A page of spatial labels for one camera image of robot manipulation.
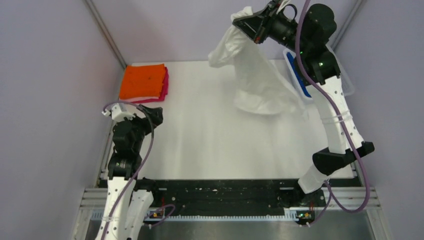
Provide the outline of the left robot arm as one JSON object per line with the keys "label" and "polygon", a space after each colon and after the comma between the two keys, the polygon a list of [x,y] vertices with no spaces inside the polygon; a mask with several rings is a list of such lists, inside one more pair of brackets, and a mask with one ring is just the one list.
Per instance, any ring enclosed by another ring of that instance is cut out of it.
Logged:
{"label": "left robot arm", "polygon": [[140,151],[146,136],[154,137],[155,128],[163,123],[163,109],[136,105],[143,117],[119,101],[104,107],[102,114],[115,122],[112,129],[112,155],[107,165],[107,196],[96,239],[135,240],[149,208],[160,202],[154,180],[138,179],[151,153],[149,143],[145,157]]}

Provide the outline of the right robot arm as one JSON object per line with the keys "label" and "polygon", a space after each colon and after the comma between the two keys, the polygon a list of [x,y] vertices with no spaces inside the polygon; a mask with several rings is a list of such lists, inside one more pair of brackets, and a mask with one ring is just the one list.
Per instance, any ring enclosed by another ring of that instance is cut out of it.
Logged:
{"label": "right robot arm", "polygon": [[375,150],[354,123],[342,87],[342,73],[327,43],[336,31],[334,12],[325,4],[306,4],[299,21],[285,16],[280,0],[264,9],[237,17],[232,24],[256,44],[273,39],[295,52],[295,67],[311,96],[327,137],[327,147],[314,153],[312,166],[299,178],[293,200],[307,206],[313,192],[331,175]]}

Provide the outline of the white t-shirt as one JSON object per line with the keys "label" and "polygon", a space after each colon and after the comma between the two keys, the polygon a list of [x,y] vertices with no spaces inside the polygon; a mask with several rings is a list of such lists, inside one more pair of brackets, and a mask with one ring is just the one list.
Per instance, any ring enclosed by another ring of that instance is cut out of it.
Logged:
{"label": "white t-shirt", "polygon": [[234,106],[256,115],[296,114],[309,118],[306,105],[293,85],[270,62],[257,44],[231,25],[208,54],[212,68],[233,66]]}

